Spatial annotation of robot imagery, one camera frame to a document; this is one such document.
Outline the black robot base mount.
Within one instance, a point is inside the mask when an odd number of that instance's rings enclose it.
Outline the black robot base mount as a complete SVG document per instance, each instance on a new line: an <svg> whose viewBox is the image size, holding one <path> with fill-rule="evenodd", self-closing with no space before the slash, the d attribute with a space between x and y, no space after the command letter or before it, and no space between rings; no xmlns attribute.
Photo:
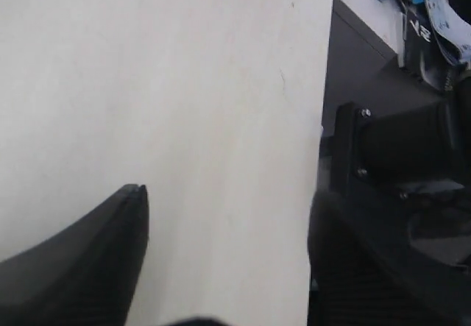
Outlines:
<svg viewBox="0 0 471 326"><path fill-rule="evenodd" d="M387 116L349 102L325 139L330 189L353 238L470 272L470 71L442 99Z"/></svg>

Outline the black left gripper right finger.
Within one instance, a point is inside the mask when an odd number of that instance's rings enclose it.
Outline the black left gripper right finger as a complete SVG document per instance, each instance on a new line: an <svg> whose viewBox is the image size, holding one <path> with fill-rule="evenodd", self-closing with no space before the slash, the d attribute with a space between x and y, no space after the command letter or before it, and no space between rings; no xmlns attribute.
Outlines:
<svg viewBox="0 0 471 326"><path fill-rule="evenodd" d="M470 324L470 276L417 251L403 226L336 193L314 194L310 325Z"/></svg>

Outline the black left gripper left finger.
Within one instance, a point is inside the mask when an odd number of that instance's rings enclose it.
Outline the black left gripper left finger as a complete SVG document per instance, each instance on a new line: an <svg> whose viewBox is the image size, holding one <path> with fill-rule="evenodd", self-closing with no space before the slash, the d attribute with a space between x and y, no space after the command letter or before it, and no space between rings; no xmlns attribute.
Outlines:
<svg viewBox="0 0 471 326"><path fill-rule="evenodd" d="M125 325L148 239L147 189L124 185L69 227L1 262L1 324Z"/></svg>

